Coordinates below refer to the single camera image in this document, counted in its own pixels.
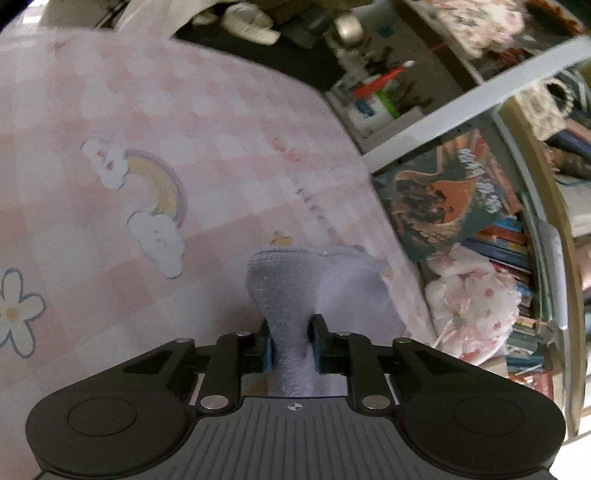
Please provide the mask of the white smartwatch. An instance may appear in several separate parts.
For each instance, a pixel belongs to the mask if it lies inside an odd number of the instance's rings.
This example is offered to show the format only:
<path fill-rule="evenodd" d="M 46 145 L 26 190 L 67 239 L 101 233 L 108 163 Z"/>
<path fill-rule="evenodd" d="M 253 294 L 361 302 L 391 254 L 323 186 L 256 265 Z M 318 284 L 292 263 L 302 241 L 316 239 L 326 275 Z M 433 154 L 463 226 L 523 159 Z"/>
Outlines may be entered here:
<path fill-rule="evenodd" d="M 221 26 L 235 37 L 263 46 L 280 39 L 280 32 L 273 29 L 273 20 L 249 2 L 229 6 L 221 18 Z"/>

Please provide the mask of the Harry Potter book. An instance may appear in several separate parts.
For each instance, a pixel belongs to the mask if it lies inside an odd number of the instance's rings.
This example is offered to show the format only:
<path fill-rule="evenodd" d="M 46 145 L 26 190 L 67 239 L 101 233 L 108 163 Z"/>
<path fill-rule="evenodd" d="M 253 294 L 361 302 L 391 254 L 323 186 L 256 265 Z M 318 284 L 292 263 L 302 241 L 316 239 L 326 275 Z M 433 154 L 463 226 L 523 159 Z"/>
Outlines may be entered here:
<path fill-rule="evenodd" d="M 373 178 L 410 260 L 422 261 L 522 210 L 478 129 Z"/>

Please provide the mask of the red tassel charm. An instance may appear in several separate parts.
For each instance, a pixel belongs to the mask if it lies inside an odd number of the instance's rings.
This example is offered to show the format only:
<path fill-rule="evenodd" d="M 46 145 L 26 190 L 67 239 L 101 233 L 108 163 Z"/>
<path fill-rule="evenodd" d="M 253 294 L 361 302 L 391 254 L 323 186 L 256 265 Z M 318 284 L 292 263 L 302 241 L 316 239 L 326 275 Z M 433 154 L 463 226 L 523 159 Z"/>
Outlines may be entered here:
<path fill-rule="evenodd" d="M 411 68 L 415 64 L 414 60 L 408 60 L 402 65 L 394 68 L 386 74 L 370 81 L 369 83 L 360 84 L 360 86 L 353 89 L 353 97 L 356 99 L 367 98 L 370 95 L 382 90 L 388 83 L 395 80 L 406 69 Z"/>

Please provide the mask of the pink checkered cartoon desk mat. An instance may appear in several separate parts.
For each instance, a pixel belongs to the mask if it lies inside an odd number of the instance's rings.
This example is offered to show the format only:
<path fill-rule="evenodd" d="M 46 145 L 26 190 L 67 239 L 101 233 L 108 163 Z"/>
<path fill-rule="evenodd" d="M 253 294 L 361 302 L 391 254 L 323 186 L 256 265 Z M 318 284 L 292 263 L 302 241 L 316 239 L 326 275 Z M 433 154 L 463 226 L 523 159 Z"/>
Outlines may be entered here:
<path fill-rule="evenodd" d="M 348 133 L 306 84 L 150 36 L 1 36 L 1 475 L 28 479 L 45 395 L 177 337 L 259 326 L 257 251 L 360 245 L 395 327 L 433 337 L 418 275 Z"/>

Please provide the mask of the floral fabric pouch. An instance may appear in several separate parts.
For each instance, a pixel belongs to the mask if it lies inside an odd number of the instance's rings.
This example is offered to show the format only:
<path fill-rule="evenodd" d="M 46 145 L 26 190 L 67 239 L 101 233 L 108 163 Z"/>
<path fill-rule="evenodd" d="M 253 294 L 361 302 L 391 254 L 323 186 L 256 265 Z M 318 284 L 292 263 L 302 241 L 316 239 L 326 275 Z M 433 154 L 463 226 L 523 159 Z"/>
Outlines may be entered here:
<path fill-rule="evenodd" d="M 520 1 L 432 1 L 436 19 L 471 58 L 510 48 L 525 29 Z"/>

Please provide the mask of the purple and tan fleece garment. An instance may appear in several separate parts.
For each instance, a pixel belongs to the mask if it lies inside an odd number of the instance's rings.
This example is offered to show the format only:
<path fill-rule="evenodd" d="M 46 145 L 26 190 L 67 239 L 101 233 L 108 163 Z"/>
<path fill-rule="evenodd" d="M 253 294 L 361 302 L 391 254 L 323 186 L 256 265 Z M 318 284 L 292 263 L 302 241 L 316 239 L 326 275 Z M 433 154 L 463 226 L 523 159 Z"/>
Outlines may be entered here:
<path fill-rule="evenodd" d="M 267 392 L 276 397 L 340 396 L 346 381 L 315 371 L 308 323 L 315 314 L 332 332 L 349 331 L 389 345 L 405 333 L 385 274 L 388 262 L 361 246 L 276 248 L 249 260 L 246 289 L 263 314 L 273 340 Z"/>

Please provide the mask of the white pen holder jar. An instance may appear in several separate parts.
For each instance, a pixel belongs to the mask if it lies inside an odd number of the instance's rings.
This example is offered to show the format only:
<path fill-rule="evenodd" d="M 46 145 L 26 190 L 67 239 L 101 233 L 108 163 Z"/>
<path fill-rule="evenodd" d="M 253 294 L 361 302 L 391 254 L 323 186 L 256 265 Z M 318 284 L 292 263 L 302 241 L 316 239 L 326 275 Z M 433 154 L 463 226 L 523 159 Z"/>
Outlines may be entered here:
<path fill-rule="evenodd" d="M 384 91 L 354 100 L 346 108 L 346 115 L 362 138 L 370 137 L 401 116 Z"/>

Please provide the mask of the metal bowl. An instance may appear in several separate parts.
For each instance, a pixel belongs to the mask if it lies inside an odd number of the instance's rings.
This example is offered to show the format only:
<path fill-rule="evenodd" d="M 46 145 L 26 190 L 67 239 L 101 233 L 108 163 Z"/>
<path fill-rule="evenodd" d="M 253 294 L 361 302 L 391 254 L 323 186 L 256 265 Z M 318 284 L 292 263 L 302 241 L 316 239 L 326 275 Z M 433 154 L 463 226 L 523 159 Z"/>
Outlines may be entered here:
<path fill-rule="evenodd" d="M 343 11 L 335 17 L 335 32 L 342 44 L 348 46 L 359 45 L 363 40 L 363 25 L 352 11 Z"/>

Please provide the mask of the white shelf frame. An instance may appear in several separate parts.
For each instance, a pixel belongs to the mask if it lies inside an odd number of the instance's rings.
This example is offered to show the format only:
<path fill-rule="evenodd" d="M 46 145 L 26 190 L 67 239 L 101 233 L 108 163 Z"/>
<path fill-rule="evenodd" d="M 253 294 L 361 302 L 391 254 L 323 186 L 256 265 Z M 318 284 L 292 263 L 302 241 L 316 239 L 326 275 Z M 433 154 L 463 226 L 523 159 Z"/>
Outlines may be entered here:
<path fill-rule="evenodd" d="M 562 354 L 562 384 L 555 390 L 555 400 L 566 418 L 567 437 L 574 439 L 583 416 L 587 368 L 581 278 L 565 204 L 543 155 L 543 145 L 530 132 L 515 95 L 534 80 L 584 61 L 590 54 L 589 39 L 580 36 L 569 40 L 539 59 L 485 81 L 458 46 L 445 39 L 422 2 L 375 2 L 355 14 L 365 32 L 394 48 L 402 59 L 435 61 L 448 72 L 434 86 L 435 94 L 444 96 L 444 101 L 437 101 L 423 114 L 411 111 L 368 137 L 363 137 L 349 120 L 338 90 L 325 92 L 325 99 L 345 125 L 369 171 L 382 171 L 438 141 L 480 128 L 500 156 L 512 185 L 527 193 L 540 282 L 552 305 L 555 339 Z M 380 39 L 376 28 L 385 20 L 393 21 L 394 34 Z"/>

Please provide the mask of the white pink plush bunny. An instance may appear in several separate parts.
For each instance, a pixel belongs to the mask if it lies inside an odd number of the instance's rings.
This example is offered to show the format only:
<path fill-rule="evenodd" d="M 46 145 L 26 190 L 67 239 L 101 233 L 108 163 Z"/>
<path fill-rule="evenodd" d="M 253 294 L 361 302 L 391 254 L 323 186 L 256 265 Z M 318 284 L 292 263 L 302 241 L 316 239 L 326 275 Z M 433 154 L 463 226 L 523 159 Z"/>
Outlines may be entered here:
<path fill-rule="evenodd" d="M 486 362 L 518 319 L 522 295 L 516 280 L 460 244 L 430 256 L 427 266 L 437 275 L 425 288 L 434 347 L 472 365 Z"/>

